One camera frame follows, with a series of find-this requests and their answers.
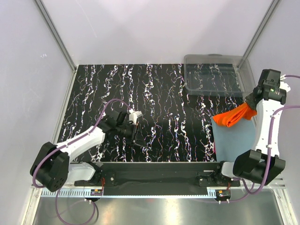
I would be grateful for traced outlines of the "orange t shirt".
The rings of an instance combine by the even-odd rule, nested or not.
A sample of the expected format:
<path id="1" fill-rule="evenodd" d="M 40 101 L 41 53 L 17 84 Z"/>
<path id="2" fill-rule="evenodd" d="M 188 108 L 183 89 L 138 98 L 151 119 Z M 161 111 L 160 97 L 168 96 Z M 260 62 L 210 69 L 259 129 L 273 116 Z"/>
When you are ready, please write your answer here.
<path id="1" fill-rule="evenodd" d="M 247 103 L 243 103 L 230 111 L 213 116 L 213 120 L 217 125 L 229 128 L 237 124 L 241 119 L 251 120 L 256 115 L 256 110 L 251 109 Z"/>

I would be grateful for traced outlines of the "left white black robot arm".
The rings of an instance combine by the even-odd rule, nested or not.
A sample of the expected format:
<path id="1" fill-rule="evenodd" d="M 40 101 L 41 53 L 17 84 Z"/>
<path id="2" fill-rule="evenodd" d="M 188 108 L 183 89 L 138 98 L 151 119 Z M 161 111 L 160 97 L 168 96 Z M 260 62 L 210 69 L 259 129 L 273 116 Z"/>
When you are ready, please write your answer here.
<path id="1" fill-rule="evenodd" d="M 145 147 L 139 118 L 141 111 L 113 111 L 104 116 L 96 126 L 64 142 L 42 145 L 30 169 L 33 184 L 55 192 L 65 184 L 96 186 L 103 180 L 102 169 L 92 162 L 73 163 L 73 160 L 91 148 L 101 145 L 108 138 L 124 138 L 128 145 Z"/>

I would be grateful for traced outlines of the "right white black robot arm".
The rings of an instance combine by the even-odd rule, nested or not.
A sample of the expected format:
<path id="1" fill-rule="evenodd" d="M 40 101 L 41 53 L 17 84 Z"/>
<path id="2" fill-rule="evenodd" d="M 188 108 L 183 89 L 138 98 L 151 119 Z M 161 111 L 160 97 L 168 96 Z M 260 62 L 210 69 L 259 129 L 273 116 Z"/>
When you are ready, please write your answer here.
<path id="1" fill-rule="evenodd" d="M 278 130 L 281 108 L 291 88 L 281 79 L 280 71 L 264 69 L 258 85 L 246 96 L 246 104 L 257 112 L 253 147 L 234 162 L 224 162 L 221 170 L 213 173 L 215 184 L 223 186 L 236 177 L 263 187 L 284 170 L 285 161 L 279 158 Z"/>

